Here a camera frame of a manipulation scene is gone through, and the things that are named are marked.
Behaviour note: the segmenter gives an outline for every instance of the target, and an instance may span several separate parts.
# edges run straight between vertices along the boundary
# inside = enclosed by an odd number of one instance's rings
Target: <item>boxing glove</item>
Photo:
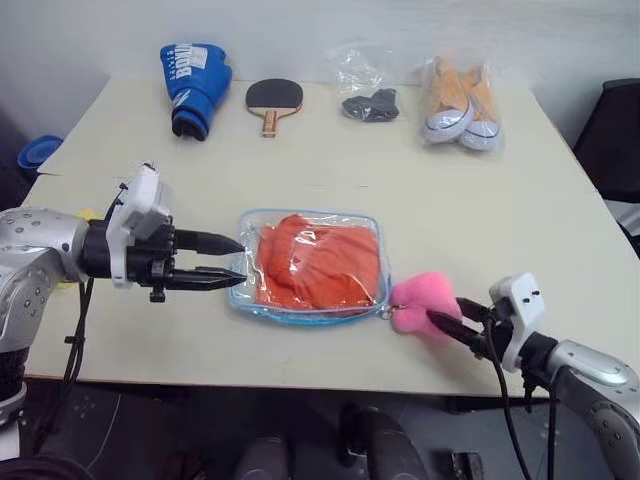
[[[178,137],[207,138],[216,107],[231,83],[226,53],[206,43],[162,47],[160,59],[173,104],[171,129]]]

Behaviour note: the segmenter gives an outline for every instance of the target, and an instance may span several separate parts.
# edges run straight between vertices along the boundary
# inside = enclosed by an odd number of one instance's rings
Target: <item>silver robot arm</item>
[[[0,426],[26,394],[24,362],[52,290],[86,280],[79,269],[89,224],[46,208],[0,213]]]
[[[547,363],[557,397],[593,431],[615,478],[640,478],[640,382],[629,365],[564,340]]]
[[[15,454],[12,420],[26,395],[24,364],[58,283],[137,283],[152,289],[152,302],[164,302],[165,289],[208,291],[246,280],[222,268],[175,267],[178,250],[226,255],[244,248],[222,235],[176,229],[168,208],[171,189],[153,168],[145,165],[120,188],[105,220],[35,207],[0,212],[0,459]]]
[[[490,335],[502,368],[522,372],[527,397],[536,387],[555,388],[556,397],[589,425],[615,478],[640,479],[638,375],[614,357],[538,333],[544,301],[532,274],[504,278],[489,293],[491,308],[457,299],[463,316],[482,323],[483,332],[442,312],[430,311],[428,316],[478,358],[491,358]]]

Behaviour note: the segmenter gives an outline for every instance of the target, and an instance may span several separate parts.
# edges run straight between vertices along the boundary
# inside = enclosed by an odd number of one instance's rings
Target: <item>paddle handle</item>
[[[262,124],[262,136],[273,138],[276,136],[276,128],[278,125],[278,112],[276,110],[267,110]]]

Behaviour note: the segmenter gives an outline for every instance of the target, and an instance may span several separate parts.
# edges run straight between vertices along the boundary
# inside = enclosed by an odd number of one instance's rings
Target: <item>white table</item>
[[[602,349],[640,370],[640,264],[527,91],[501,92],[505,147],[477,156],[455,146],[422,149],[411,110],[388,125],[341,118],[335,97],[320,85],[304,85],[304,110],[282,120],[278,137],[268,140],[259,135],[260,119],[243,110],[246,85],[234,84],[209,139],[184,142],[170,132],[160,86],[112,80],[41,169],[55,175],[41,176],[25,203],[104,212],[116,179],[152,161],[174,188],[178,228],[234,236],[240,214],[255,207],[366,213],[384,229],[395,280],[440,270],[458,295],[488,302],[493,282],[532,271],[547,303],[544,333]],[[405,105],[417,105],[416,92],[402,93]],[[229,263],[189,254],[177,261]],[[463,346],[426,349],[377,317],[291,328],[243,316],[225,292],[167,292],[162,305],[150,304],[147,293],[96,283],[82,379],[498,391],[489,362],[476,361]],[[62,340],[75,328],[77,303],[76,289],[52,295],[29,374],[61,375],[68,351]],[[508,377],[512,393],[521,394],[520,378]]]

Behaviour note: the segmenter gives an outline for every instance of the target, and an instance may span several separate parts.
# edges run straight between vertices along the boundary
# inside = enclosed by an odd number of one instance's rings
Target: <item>plastic bag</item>
[[[342,113],[361,122],[388,122],[398,117],[398,94],[390,81],[390,49],[347,45],[329,51],[328,57]]]
[[[424,89],[422,135],[429,143],[457,141],[473,150],[498,146],[500,121],[486,64],[460,72],[436,57],[427,65]]]
[[[369,217],[250,210],[240,219],[245,253],[232,269],[247,281],[231,303],[282,323],[334,325],[381,310],[390,275],[380,228]]]

